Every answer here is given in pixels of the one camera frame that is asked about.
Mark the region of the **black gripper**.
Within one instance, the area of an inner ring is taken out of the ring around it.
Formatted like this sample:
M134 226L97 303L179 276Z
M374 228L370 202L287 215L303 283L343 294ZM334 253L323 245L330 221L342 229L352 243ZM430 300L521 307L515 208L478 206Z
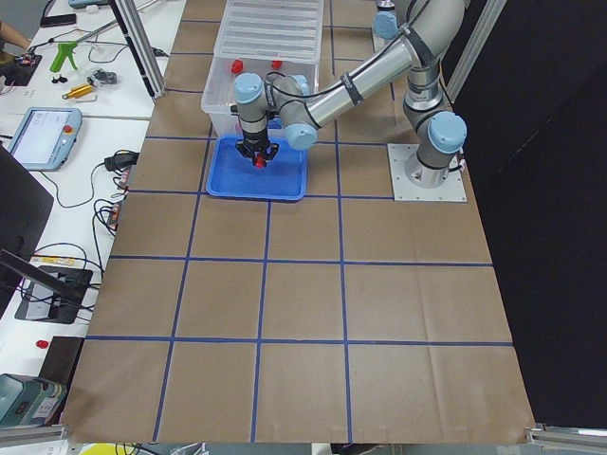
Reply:
M264 161L272 160L279 151L278 143L271 143L267 133L243 133L243 139L236 142L236 149L245 158L253 161L256 157Z

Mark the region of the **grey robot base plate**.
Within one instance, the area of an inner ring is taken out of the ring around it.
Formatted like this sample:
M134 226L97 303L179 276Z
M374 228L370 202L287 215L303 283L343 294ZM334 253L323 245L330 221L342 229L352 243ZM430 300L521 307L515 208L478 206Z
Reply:
M466 203L462 172L454 156L440 170L425 167L417 156L417 144L387 145L388 161L396 202Z

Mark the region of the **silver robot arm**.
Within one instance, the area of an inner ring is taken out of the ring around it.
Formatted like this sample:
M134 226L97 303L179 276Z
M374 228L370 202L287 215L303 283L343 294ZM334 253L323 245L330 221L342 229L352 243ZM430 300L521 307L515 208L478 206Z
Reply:
M440 59L458 33L465 11L463 1L397 2L396 12L385 15L396 24L393 40L315 94L308 93L307 81L300 76L238 75L232 109L243 137L236 142L236 150L257 167L273 159L279 150L267 132L267 122L273 117L280 118L291 148L307 150L324 125L401 76L408 82L403 111L416 132L424 136L430 118L447 108L440 85Z
M441 58L462 25L466 3L377 1L376 9L374 34L386 43L401 34L418 59L407 73L403 112L419 146L407 160L405 174L416 186L434 189L446 181L468 134L464 120L448 110L440 71Z

